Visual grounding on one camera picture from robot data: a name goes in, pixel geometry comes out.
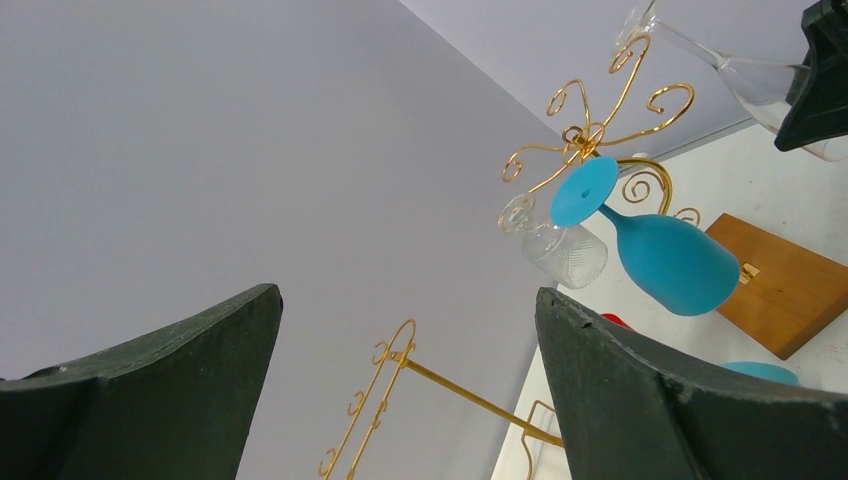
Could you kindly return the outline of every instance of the glass stem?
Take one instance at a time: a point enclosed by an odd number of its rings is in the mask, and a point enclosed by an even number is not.
[[[727,58],[723,54],[701,45],[659,20],[654,20],[652,30],[662,35],[669,42],[707,62],[716,70],[723,67],[725,62],[727,62]]]
[[[598,208],[598,211],[601,212],[603,216],[607,217],[607,219],[616,226],[618,226],[619,222],[626,218],[624,215],[621,215],[615,210],[609,208],[606,203],[601,204],[601,206]]]

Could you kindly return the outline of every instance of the gold wine glass holder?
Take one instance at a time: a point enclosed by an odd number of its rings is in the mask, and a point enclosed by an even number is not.
[[[635,47],[639,44],[641,44],[642,48],[639,53],[636,54]],[[536,150],[542,152],[558,153],[562,160],[562,164],[557,168],[553,175],[543,180],[541,183],[531,188],[527,192],[532,194],[552,183],[569,167],[583,165],[586,160],[593,157],[601,156],[601,154],[598,153],[598,148],[620,145],[622,143],[629,142],[640,137],[653,135],[654,133],[665,130],[671,124],[679,120],[680,117],[682,117],[689,110],[689,107],[691,107],[692,103],[695,101],[695,89],[692,87],[692,85],[689,85],[688,83],[673,83],[671,85],[667,85],[654,92],[654,94],[651,95],[648,99],[648,103],[646,105],[647,109],[653,113],[662,115],[665,113],[665,108],[657,105],[657,102],[660,100],[661,97],[673,90],[682,90],[686,92],[686,101],[683,103],[680,109],[667,120],[655,127],[648,128],[630,135],[626,135],[615,140],[604,139],[604,133],[607,127],[609,126],[610,122],[612,122],[612,120],[616,117],[616,115],[618,115],[622,105],[624,105],[625,99],[630,94],[630,89],[633,86],[633,82],[639,73],[639,69],[642,67],[642,62],[644,61],[645,55],[648,53],[650,46],[651,37],[649,35],[638,35],[634,37],[623,49],[621,49],[613,59],[612,64],[609,67],[610,74],[616,74],[622,71],[624,67],[630,62],[630,59],[636,57],[635,61],[633,62],[633,68],[630,70],[630,76],[628,77],[627,82],[624,85],[624,90],[621,92],[621,95],[619,96],[618,101],[616,102],[612,111],[602,122],[592,121],[592,114],[589,108],[589,95],[586,90],[586,85],[583,83],[582,80],[571,80],[565,85],[563,85],[562,88],[557,90],[550,103],[548,104],[546,114],[549,117],[553,117],[560,113],[563,107],[565,106],[565,101],[568,97],[569,89],[573,90],[572,87],[576,86],[580,90],[580,97],[583,101],[583,126],[581,127],[578,125],[572,125],[570,127],[565,128],[562,131],[562,140],[564,143],[564,145],[562,146],[550,146],[539,144],[527,144],[521,146],[512,154],[512,156],[509,158],[509,161],[507,161],[506,165],[503,168],[503,172],[501,173],[501,179],[504,182],[509,183],[518,178],[518,176],[524,169],[524,162],[519,157],[527,151]],[[621,193],[624,199],[627,202],[634,204],[645,201],[651,194],[651,183],[647,180],[646,177],[651,178],[657,184],[660,191],[663,193],[663,197],[660,201],[660,206],[657,213],[659,213],[660,215],[668,215],[668,210],[671,207],[673,188],[671,175],[668,174],[668,171],[665,169],[665,167],[660,165],[659,162],[647,157],[619,158],[617,159],[617,162],[622,171],[627,171],[633,168],[639,169],[639,171],[632,174],[630,178],[628,178],[627,181],[624,183],[624,185],[622,185]],[[698,225],[701,221],[700,212],[692,207],[687,207],[678,210],[677,213],[674,214],[674,216],[682,220],[694,223],[695,225]]]
[[[639,50],[638,54],[635,53],[635,47],[637,46],[637,44],[641,44],[641,50]],[[630,76],[627,79],[627,82],[624,86],[624,90],[619,96],[615,107],[613,107],[609,115],[607,115],[607,117],[601,122],[592,121],[592,115],[589,109],[589,96],[587,94],[586,85],[583,83],[582,80],[571,80],[565,85],[563,85],[562,88],[557,90],[556,94],[554,94],[553,98],[548,104],[548,108],[546,111],[547,115],[553,117],[560,113],[563,107],[565,106],[568,90],[573,89],[573,87],[576,86],[580,90],[580,96],[583,103],[583,126],[572,125],[565,128],[562,131],[562,140],[564,142],[564,145],[562,146],[549,146],[539,144],[528,144],[521,146],[512,154],[512,156],[509,158],[509,161],[504,166],[503,172],[501,174],[502,180],[506,183],[509,183],[518,178],[518,176],[524,169],[524,163],[519,158],[519,156],[524,152],[535,150],[558,153],[561,158],[561,165],[558,166],[557,170],[550,177],[548,177],[535,187],[531,188],[528,193],[532,194],[552,183],[569,167],[582,165],[590,158],[601,156],[601,154],[598,152],[598,148],[620,145],[622,143],[640,137],[652,135],[654,133],[665,130],[671,124],[679,120],[680,117],[682,117],[689,110],[689,107],[692,106],[692,103],[695,100],[695,89],[687,83],[674,83],[671,85],[667,85],[654,92],[654,94],[651,95],[648,99],[646,105],[647,109],[651,112],[662,115],[665,113],[665,108],[657,105],[657,102],[660,100],[661,97],[673,90],[683,90],[687,93],[687,98],[686,101],[683,103],[683,106],[680,107],[680,109],[677,110],[677,112],[671,117],[669,117],[667,120],[652,128],[642,130],[640,132],[636,132],[630,135],[626,135],[621,138],[617,138],[614,140],[604,139],[604,132],[606,131],[606,128],[610,124],[610,122],[612,122],[612,120],[616,117],[622,105],[624,104],[625,99],[630,93],[630,89],[633,85],[634,80],[636,79],[637,74],[639,73],[639,69],[642,66],[642,62],[650,46],[651,38],[649,35],[642,34],[636,36],[623,49],[621,49],[613,59],[613,62],[609,67],[610,74],[616,74],[620,72],[624,69],[624,67],[630,62],[633,57],[636,57],[633,61]],[[651,182],[648,181],[648,179],[650,178],[651,180],[653,180],[654,183],[656,183],[656,185],[663,194],[657,213],[659,213],[660,215],[667,215],[669,208],[671,207],[673,188],[671,176],[669,175],[665,167],[650,158],[626,157],[619,158],[616,161],[618,162],[620,171],[638,169],[638,171],[630,175],[630,177],[627,179],[627,181],[625,181],[624,185],[622,186],[621,193],[624,199],[627,202],[633,204],[645,201],[651,194]],[[689,221],[695,225],[698,225],[701,221],[700,212],[692,207],[687,207],[678,210],[674,214],[674,217]],[[398,328],[398,330],[392,336],[391,340],[380,341],[375,345],[375,348],[379,350],[379,353],[373,356],[371,359],[371,363],[375,366],[374,374],[371,377],[371,382],[368,384],[365,390],[357,391],[354,394],[354,401],[348,404],[347,413],[351,417],[350,424],[344,434],[344,437],[342,437],[342,440],[339,443],[338,447],[327,450],[326,454],[329,456],[327,463],[325,464],[324,461],[322,461],[319,464],[318,475],[322,479],[328,480],[330,478],[330,475],[333,473],[336,466],[338,465],[339,458],[343,450],[345,449],[345,446],[347,445],[355,426],[359,421],[365,404],[368,401],[368,398],[371,395],[372,390],[375,384],[377,383],[378,378],[380,377],[380,374],[383,372],[384,367],[389,362],[394,364],[394,369],[392,370],[388,386],[383,392],[383,395],[380,399],[380,403],[378,404],[376,411],[371,417],[371,422],[368,425],[368,428],[365,432],[365,436],[362,442],[360,443],[359,447],[357,448],[356,454],[353,457],[352,463],[350,464],[350,468],[348,469],[347,475],[345,477],[347,480],[354,480],[356,475],[356,469],[359,466],[360,461],[362,460],[362,456],[365,453],[365,449],[368,446],[368,442],[371,440],[371,437],[374,432],[381,425],[381,417],[383,413],[387,411],[389,406],[389,396],[395,387],[395,383],[398,379],[398,376],[400,375],[400,372],[403,370],[412,370],[413,372],[418,373],[424,378],[433,381],[444,388],[447,388],[448,390],[462,396],[463,398],[475,403],[476,405],[494,413],[495,415],[498,415],[499,417],[521,428],[521,443],[525,453],[527,454],[528,459],[528,480],[532,478],[534,471],[533,456],[527,445],[528,437],[540,440],[542,442],[557,447],[564,447],[564,442],[561,437],[552,435],[542,430],[541,428],[533,425],[532,423],[538,407],[546,408],[556,414],[554,408],[550,405],[547,405],[544,402],[541,402],[540,400],[536,400],[533,403],[533,407],[531,408],[529,417],[527,419],[523,419],[504,410],[501,407],[498,407],[494,403],[459,386],[458,384],[448,380],[447,378],[433,372],[432,370],[412,360],[410,358],[410,354],[415,351],[415,329],[415,321],[411,319],[407,320],[400,326],[400,328]]]

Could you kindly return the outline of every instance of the clear crystal glass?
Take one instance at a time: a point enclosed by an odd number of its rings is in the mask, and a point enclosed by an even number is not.
[[[582,225],[561,228],[538,221],[530,194],[513,198],[498,218],[504,233],[523,232],[521,252],[531,263],[566,288],[576,290],[598,278],[607,263],[607,246]]]
[[[673,43],[713,67],[745,110],[770,132],[777,134],[789,113],[790,105],[786,98],[793,82],[803,85],[810,74],[809,67],[736,57],[712,50],[664,23],[655,10],[656,0],[639,1],[616,38],[615,53],[642,33]],[[848,159],[848,137],[822,140],[803,149],[829,162],[845,160]]]

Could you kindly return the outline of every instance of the black object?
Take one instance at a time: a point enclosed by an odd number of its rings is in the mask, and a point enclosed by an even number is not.
[[[801,28],[810,76],[787,97],[792,108],[774,139],[783,152],[848,135],[848,1],[820,0],[804,10]]]
[[[846,395],[703,362],[550,288],[536,330],[577,480],[848,478]]]
[[[235,478],[282,309],[277,286],[259,285],[0,383],[0,478]]]

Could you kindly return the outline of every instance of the glass base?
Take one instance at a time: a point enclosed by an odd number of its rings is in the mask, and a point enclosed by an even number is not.
[[[573,227],[586,220],[607,201],[618,181],[618,162],[599,157],[566,178],[551,203],[551,220],[558,227]]]

